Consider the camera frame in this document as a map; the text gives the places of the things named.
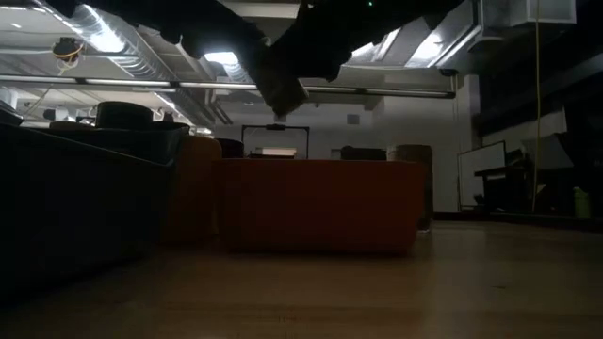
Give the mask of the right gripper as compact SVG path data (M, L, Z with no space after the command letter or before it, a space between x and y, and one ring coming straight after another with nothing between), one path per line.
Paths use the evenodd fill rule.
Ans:
M302 0L294 23L275 42L275 57L298 78L335 80L352 52L367 45L364 0Z

